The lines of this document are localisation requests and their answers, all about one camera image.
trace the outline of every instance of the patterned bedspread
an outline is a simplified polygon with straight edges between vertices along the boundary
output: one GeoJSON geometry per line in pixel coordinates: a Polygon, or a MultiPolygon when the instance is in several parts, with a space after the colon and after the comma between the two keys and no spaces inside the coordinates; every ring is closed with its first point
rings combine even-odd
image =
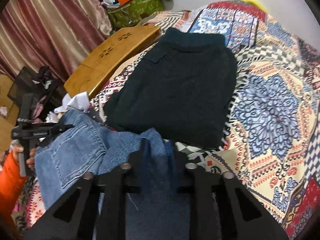
{"type": "MultiPolygon", "coordinates": [[[[320,201],[320,54],[242,1],[163,12],[144,25],[160,26],[162,33],[175,27],[225,36],[238,70],[221,146],[208,151],[176,145],[207,171],[234,172],[294,239],[320,201]]],[[[103,120],[104,103],[124,86],[145,53],[91,101],[103,120]]],[[[39,217],[37,211],[32,214],[31,225],[39,217]]]]}

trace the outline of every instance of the black clothing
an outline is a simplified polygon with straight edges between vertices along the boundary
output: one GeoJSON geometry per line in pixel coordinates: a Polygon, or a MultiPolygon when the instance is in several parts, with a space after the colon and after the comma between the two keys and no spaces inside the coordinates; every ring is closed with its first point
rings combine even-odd
{"type": "Polygon", "coordinates": [[[168,29],[105,104],[107,124],[215,149],[236,84],[236,59],[220,34],[168,29]]]}

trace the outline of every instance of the crumpled paper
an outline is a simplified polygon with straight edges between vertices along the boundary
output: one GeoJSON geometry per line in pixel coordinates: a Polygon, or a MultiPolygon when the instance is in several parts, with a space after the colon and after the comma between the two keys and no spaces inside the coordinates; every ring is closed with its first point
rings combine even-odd
{"type": "Polygon", "coordinates": [[[64,113],[69,109],[76,109],[79,111],[87,111],[90,106],[90,101],[87,92],[75,95],[73,98],[66,94],[62,99],[62,106],[57,107],[53,112],[55,114],[64,113]]]}

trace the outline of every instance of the metal screw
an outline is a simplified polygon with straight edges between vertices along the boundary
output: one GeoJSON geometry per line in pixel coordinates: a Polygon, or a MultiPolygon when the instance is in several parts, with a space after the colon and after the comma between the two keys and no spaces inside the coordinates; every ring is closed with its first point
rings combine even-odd
{"type": "Polygon", "coordinates": [[[89,172],[87,171],[85,174],[83,174],[82,178],[84,179],[93,179],[93,173],[92,172],[89,172]]]}
{"type": "Polygon", "coordinates": [[[194,169],[196,169],[198,166],[197,166],[197,164],[195,164],[195,163],[186,163],[186,168],[188,169],[188,170],[194,170],[194,169]]]}
{"type": "Polygon", "coordinates": [[[226,171],[223,173],[223,177],[225,177],[226,179],[232,179],[234,178],[234,173],[233,172],[230,172],[230,171],[226,171]]]}
{"type": "Polygon", "coordinates": [[[123,170],[130,170],[132,168],[131,164],[130,163],[122,163],[120,165],[121,169],[123,170]]]}

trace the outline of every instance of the wooden lap desk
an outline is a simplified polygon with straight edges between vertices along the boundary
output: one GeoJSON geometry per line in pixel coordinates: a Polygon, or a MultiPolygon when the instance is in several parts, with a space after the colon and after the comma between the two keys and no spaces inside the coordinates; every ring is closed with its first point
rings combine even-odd
{"type": "Polygon", "coordinates": [[[116,69],[149,46],[159,36],[160,27],[122,28],[100,44],[79,65],[64,84],[71,97],[88,92],[94,98],[116,69]]]}

